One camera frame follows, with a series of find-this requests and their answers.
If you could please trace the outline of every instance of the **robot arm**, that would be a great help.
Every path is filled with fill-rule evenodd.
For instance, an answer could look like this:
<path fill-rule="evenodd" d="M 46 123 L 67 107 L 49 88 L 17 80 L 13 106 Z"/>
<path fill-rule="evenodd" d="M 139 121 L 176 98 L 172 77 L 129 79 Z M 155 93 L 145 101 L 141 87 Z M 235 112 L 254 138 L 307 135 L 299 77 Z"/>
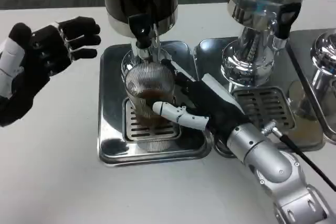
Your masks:
<path fill-rule="evenodd" d="M 281 139 L 275 125 L 268 125 L 261 132 L 213 77 L 206 74 L 202 81 L 187 80 L 181 78 L 182 72 L 171 65 L 179 78 L 177 83 L 184 86 L 184 94 L 196 106 L 198 116 L 190 114 L 186 107 L 176 108 L 160 101 L 152 104 L 155 113 L 180 125 L 209 129 L 221 136 L 272 198 L 279 223 L 336 223 L 334 213 L 321 194 L 306 183 L 298 159 L 279 151 L 266 137 L 270 132 L 276 132 Z"/>
<path fill-rule="evenodd" d="M 0 46 L 0 126 L 22 118 L 33 106 L 35 95 L 50 77 L 74 60 L 94 58 L 100 44 L 100 27 L 94 19 L 77 17 L 54 23 L 32 33 L 16 24 Z"/>

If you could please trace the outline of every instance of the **coffee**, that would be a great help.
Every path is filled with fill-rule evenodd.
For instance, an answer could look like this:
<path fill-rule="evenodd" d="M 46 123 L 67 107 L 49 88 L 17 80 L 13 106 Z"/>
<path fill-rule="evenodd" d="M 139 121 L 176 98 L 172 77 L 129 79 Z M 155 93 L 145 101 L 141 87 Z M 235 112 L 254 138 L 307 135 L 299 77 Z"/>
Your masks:
<path fill-rule="evenodd" d="M 158 102 L 158 101 L 172 102 L 170 101 L 172 100 L 172 98 L 167 97 L 167 94 L 165 94 L 162 91 L 158 91 L 158 90 L 145 90 L 141 92 L 140 94 L 138 94 L 136 97 L 145 99 L 146 104 L 154 104 L 154 102 Z M 144 126 L 149 126 L 149 127 L 158 126 L 160 124 L 167 122 L 165 118 L 161 117 L 160 115 L 156 115 L 154 113 L 150 117 L 144 116 L 141 113 L 137 113 L 137 111 L 139 112 L 140 110 L 137 110 L 135 108 L 135 116 L 136 116 L 137 121 Z"/>

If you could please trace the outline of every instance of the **table surface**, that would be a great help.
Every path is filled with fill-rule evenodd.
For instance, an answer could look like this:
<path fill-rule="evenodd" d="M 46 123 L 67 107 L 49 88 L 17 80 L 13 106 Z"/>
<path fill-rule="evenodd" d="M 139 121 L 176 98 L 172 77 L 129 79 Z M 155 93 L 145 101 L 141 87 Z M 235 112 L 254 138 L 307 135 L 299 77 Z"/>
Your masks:
<path fill-rule="evenodd" d="M 179 6 L 162 40 L 190 47 L 206 38 L 238 36 L 226 4 Z M 105 48 L 127 44 L 105 8 L 0 11 L 0 41 L 17 22 L 37 29 L 54 20 L 90 16 Z M 292 30 L 336 27 L 336 0 L 304 1 Z M 99 57 L 54 76 L 20 121 L 0 129 L 0 223 L 276 223 L 270 199 L 237 160 L 206 158 L 109 168 L 97 156 Z M 336 146 L 308 153 L 336 182 Z M 336 211 L 335 193 L 302 164 L 307 181 Z"/>

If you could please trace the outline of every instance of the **black cable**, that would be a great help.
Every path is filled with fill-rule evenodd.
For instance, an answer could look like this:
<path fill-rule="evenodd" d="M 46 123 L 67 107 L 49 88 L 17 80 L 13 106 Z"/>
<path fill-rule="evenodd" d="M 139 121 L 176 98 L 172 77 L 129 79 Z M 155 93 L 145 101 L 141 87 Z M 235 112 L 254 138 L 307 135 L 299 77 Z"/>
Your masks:
<path fill-rule="evenodd" d="M 312 160 L 309 159 L 300 149 L 299 147 L 296 146 L 295 143 L 287 136 L 287 135 L 282 135 L 280 140 L 285 143 L 292 151 L 294 151 L 297 155 L 299 155 L 320 177 L 333 189 L 336 191 L 336 185 L 324 174 L 321 169 L 314 164 Z"/>

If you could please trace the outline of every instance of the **white robotic fingertip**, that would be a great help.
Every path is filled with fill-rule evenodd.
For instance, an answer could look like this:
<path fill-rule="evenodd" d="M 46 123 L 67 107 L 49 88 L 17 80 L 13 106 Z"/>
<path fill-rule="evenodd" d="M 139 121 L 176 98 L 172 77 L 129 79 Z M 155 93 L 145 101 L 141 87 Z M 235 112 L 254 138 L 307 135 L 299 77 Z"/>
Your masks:
<path fill-rule="evenodd" d="M 186 107 L 175 107 L 167 102 L 155 102 L 152 107 L 153 111 L 181 126 L 204 131 L 209 118 L 206 116 L 191 115 L 186 111 Z"/>

